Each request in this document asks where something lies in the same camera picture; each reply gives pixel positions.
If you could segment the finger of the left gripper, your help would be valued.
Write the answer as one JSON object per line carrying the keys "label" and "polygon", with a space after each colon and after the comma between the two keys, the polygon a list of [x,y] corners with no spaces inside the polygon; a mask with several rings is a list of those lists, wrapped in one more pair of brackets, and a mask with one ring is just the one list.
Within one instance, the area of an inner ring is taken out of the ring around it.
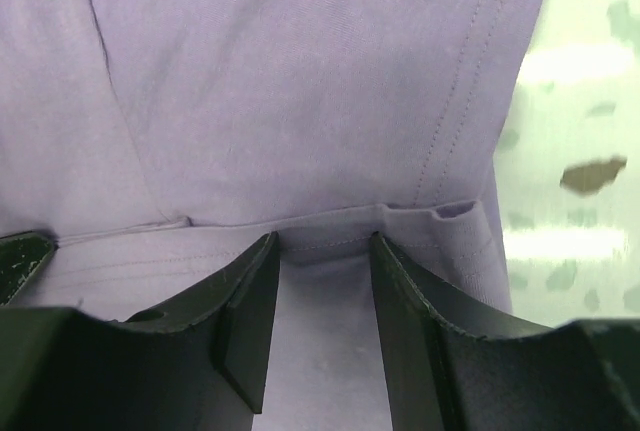
{"label": "finger of the left gripper", "polygon": [[55,241],[40,232],[2,237],[1,304],[9,305],[28,282],[49,265],[55,252]]}

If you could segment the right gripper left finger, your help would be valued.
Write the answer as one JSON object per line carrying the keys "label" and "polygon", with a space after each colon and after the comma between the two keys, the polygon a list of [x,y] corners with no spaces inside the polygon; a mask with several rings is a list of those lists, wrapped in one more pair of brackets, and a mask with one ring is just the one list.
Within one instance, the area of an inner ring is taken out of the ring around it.
{"label": "right gripper left finger", "polygon": [[279,237],[125,321],[1,304],[5,430],[248,430],[263,410]]}

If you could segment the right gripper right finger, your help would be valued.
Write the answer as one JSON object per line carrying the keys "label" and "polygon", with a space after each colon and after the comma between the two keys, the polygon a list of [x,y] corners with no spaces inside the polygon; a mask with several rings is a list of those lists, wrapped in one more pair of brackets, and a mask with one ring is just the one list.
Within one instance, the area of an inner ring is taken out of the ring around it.
{"label": "right gripper right finger", "polygon": [[492,308],[371,238],[371,282],[396,430],[635,430],[639,323],[557,328]]}

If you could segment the lavender t shirt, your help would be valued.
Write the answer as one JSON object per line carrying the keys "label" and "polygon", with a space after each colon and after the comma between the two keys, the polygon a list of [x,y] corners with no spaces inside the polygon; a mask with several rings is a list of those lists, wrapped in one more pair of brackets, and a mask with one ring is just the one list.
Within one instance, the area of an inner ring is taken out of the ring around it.
{"label": "lavender t shirt", "polygon": [[16,296],[123,320],[283,248],[259,430],[391,428],[368,241],[502,311],[492,163],[543,0],[1,0]]}

